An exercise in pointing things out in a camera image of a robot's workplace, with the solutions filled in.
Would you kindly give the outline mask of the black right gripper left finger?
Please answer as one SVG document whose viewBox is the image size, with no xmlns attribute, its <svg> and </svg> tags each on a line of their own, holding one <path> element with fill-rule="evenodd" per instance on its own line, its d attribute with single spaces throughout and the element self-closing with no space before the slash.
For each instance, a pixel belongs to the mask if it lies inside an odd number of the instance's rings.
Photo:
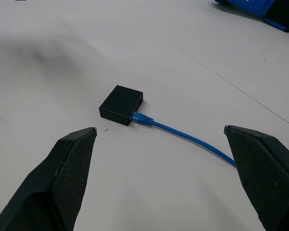
<svg viewBox="0 0 289 231">
<path fill-rule="evenodd" d="M 73 231 L 96 136 L 90 127 L 59 139 L 0 213 L 0 231 Z"/>
</svg>

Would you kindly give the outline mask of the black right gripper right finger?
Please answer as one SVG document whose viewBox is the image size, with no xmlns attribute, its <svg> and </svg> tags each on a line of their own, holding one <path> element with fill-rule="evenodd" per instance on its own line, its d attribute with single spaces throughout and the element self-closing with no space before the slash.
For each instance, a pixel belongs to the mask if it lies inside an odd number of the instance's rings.
<svg viewBox="0 0 289 231">
<path fill-rule="evenodd" d="M 266 231 L 289 231 L 289 150 L 275 137 L 224 128 L 239 178 Z"/>
</svg>

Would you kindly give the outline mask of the small black box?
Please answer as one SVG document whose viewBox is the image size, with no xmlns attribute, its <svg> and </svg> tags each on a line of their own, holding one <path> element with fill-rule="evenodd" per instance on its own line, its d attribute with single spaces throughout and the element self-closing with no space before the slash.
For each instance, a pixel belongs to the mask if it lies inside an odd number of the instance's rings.
<svg viewBox="0 0 289 231">
<path fill-rule="evenodd" d="M 143 102 L 143 92 L 116 85 L 99 107 L 101 118 L 128 126 Z"/>
</svg>

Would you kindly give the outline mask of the blue and black bag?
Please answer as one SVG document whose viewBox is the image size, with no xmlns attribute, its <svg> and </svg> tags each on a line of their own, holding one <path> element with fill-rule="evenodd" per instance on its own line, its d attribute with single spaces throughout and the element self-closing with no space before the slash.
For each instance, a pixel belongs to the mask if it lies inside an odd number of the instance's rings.
<svg viewBox="0 0 289 231">
<path fill-rule="evenodd" d="M 215 0 L 219 4 L 230 4 L 254 16 L 267 24 L 289 32 L 289 0 Z"/>
</svg>

